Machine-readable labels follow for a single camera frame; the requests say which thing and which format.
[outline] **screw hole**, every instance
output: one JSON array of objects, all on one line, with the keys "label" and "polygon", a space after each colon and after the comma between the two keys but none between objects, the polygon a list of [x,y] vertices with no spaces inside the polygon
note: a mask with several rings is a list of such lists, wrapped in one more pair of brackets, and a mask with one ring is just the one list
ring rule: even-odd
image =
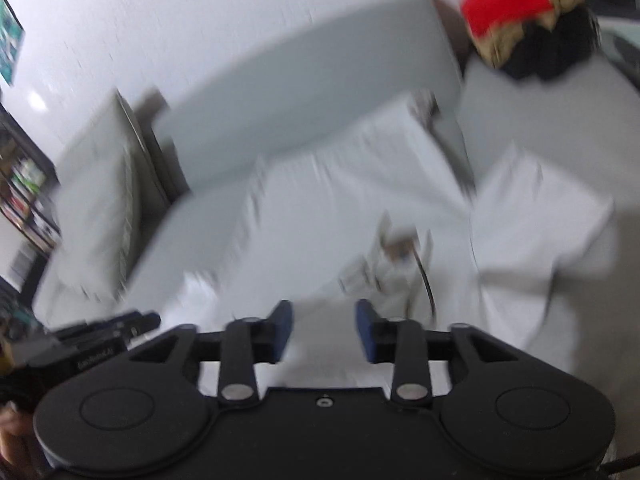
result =
[{"label": "screw hole", "polygon": [[331,397],[320,397],[316,400],[316,406],[318,408],[330,408],[334,405],[334,400]]}]

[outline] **metal pivot screw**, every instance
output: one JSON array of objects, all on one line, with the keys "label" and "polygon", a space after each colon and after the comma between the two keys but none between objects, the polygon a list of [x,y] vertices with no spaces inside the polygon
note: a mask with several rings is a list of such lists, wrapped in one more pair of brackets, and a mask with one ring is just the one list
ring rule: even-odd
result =
[{"label": "metal pivot screw", "polygon": [[334,405],[334,400],[331,397],[320,397],[316,400],[316,406],[318,408],[330,408]]},{"label": "metal pivot screw", "polygon": [[421,384],[407,383],[398,386],[396,394],[402,400],[420,400],[429,395],[429,390]]},{"label": "metal pivot screw", "polygon": [[226,400],[236,402],[239,400],[247,400],[254,394],[254,389],[247,384],[228,384],[222,388],[222,396]]}]

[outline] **black fabric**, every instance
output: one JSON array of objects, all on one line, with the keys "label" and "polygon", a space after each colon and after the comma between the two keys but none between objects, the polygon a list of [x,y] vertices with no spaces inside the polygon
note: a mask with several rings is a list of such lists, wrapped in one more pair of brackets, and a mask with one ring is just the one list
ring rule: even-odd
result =
[{"label": "black fabric", "polygon": [[528,22],[524,25],[525,37],[501,70],[514,79],[531,75],[544,81],[554,79],[589,58],[598,44],[597,30],[586,6],[560,16],[552,31]]}]

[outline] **gray pillow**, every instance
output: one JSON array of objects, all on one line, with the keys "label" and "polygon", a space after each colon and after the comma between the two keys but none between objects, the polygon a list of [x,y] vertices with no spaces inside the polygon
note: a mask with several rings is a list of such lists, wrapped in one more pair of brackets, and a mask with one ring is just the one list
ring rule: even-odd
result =
[{"label": "gray pillow", "polygon": [[138,121],[118,91],[107,99],[58,161],[56,173],[60,184],[64,187],[73,183],[98,160],[118,153],[123,146],[130,149],[133,157],[140,183],[143,220],[163,216],[169,201],[143,142]]},{"label": "gray pillow", "polygon": [[117,300],[136,256],[138,181],[126,148],[106,156],[57,196],[60,281],[91,300]]}]

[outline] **white wall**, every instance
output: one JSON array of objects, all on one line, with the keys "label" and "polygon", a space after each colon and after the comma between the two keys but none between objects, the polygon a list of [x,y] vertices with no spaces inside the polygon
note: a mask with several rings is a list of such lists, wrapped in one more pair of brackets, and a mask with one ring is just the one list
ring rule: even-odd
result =
[{"label": "white wall", "polygon": [[248,51],[371,0],[8,1],[26,34],[2,102],[55,160],[110,88],[135,102],[156,85],[171,104]]}]

